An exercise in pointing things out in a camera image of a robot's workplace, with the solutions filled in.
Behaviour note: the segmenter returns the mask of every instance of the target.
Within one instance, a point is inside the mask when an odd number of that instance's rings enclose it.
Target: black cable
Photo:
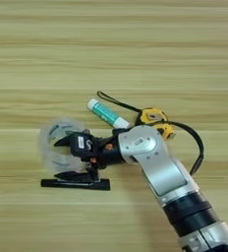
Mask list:
[[[134,106],[130,106],[130,105],[124,103],[124,102],[121,102],[121,101],[117,100],[116,98],[113,98],[113,97],[111,97],[110,95],[108,95],[108,94],[106,94],[106,93],[104,93],[104,92],[102,92],[102,91],[97,91],[96,94],[97,94],[100,98],[103,98],[103,99],[108,100],[108,101],[110,101],[110,102],[113,102],[113,103],[115,103],[115,104],[117,104],[117,105],[120,105],[120,106],[123,106],[123,107],[125,107],[125,108],[128,108],[128,109],[130,109],[130,110],[133,110],[134,112],[140,113],[140,112],[142,111],[141,109],[136,108],[136,107],[134,107]]]
[[[184,123],[180,123],[180,122],[173,122],[173,121],[157,121],[157,122],[153,122],[153,123],[150,123],[150,124],[147,124],[149,126],[154,126],[155,124],[172,124],[172,125],[175,125],[179,128],[182,128],[183,130],[187,131],[197,142],[198,146],[199,146],[199,156],[196,160],[196,162],[194,163],[191,171],[190,171],[190,174],[191,176],[193,176],[197,171],[198,169],[200,168],[202,162],[203,162],[203,158],[204,158],[204,145],[203,145],[203,142],[202,142],[202,139],[200,137],[200,135],[198,134],[197,131],[195,131],[192,127],[184,124]]]

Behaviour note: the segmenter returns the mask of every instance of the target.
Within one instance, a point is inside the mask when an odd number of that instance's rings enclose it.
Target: orange component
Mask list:
[[[96,158],[95,158],[95,157],[92,157],[92,158],[90,159],[90,162],[96,163]]]
[[[114,149],[113,145],[112,144],[108,144],[105,146],[105,149],[109,150],[109,151],[112,151]]]

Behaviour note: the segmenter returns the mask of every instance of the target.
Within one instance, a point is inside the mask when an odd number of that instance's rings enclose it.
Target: wood grain surface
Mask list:
[[[0,0],[0,252],[180,251],[138,166],[103,170],[110,192],[40,188],[41,127],[110,133],[86,109],[97,90],[199,130],[196,180],[228,221],[228,0]],[[186,133],[169,146],[191,167]]]

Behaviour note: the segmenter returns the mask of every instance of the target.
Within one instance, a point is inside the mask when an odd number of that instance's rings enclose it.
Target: green label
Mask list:
[[[102,105],[101,103],[97,103],[93,107],[93,112],[111,125],[113,125],[119,117],[114,111]]]

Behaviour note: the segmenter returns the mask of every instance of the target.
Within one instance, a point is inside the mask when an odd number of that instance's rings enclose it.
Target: clear plastic tape roll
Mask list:
[[[39,134],[41,157],[52,173],[84,169],[84,164],[71,154],[68,147],[54,147],[54,145],[66,136],[74,132],[83,132],[85,129],[82,123],[71,118],[58,118],[41,129]]]

